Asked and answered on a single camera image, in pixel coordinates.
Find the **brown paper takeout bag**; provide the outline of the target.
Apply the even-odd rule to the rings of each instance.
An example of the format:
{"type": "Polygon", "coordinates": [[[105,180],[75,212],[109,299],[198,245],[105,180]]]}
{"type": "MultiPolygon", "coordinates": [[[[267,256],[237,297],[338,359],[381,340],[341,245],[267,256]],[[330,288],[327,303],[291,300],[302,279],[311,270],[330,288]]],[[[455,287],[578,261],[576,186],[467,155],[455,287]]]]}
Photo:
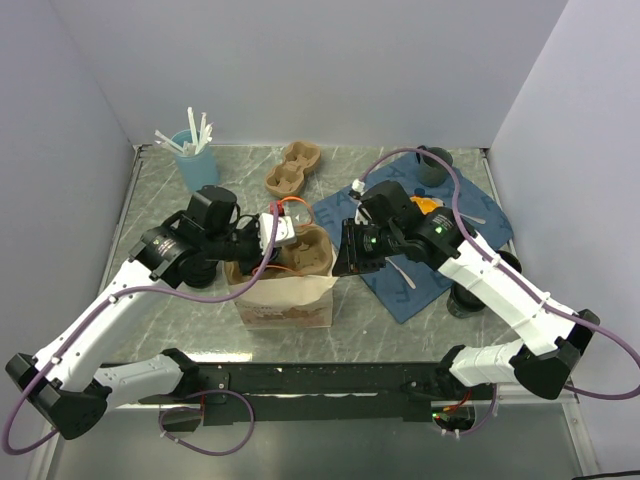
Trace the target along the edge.
{"type": "Polygon", "coordinates": [[[329,327],[336,281],[334,276],[259,279],[234,305],[248,329],[329,327]]]}

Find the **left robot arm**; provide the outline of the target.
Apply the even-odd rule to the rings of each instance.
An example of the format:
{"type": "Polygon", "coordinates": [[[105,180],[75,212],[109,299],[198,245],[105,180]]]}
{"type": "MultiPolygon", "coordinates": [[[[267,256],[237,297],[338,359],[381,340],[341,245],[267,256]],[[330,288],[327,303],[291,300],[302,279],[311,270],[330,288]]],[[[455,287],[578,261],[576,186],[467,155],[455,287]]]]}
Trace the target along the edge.
{"type": "Polygon", "coordinates": [[[67,440],[84,435],[118,406],[152,396],[177,402],[196,393],[199,366],[176,348],[137,363],[104,362],[145,312],[163,296],[181,297],[181,284],[210,285],[220,261],[264,269],[275,246],[278,211],[252,216],[245,227],[236,196],[208,185],[188,206],[147,230],[111,283],[49,345],[15,355],[6,371],[22,401],[67,440]]]}

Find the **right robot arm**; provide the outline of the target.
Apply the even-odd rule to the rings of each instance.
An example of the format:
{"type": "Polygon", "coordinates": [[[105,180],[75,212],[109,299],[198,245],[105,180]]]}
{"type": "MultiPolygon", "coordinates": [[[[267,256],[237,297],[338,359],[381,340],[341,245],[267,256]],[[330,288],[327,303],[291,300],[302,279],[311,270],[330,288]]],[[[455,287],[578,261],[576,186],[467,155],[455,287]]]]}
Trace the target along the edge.
{"type": "Polygon", "coordinates": [[[557,302],[451,209],[425,214],[395,181],[366,191],[357,210],[366,221],[343,220],[334,276],[376,272],[387,258],[403,255],[467,290],[518,335],[501,345],[452,348],[437,375],[444,396],[456,399],[476,385],[502,383],[518,383],[547,400],[559,396],[592,338],[588,327],[599,322],[591,311],[557,302]]]}

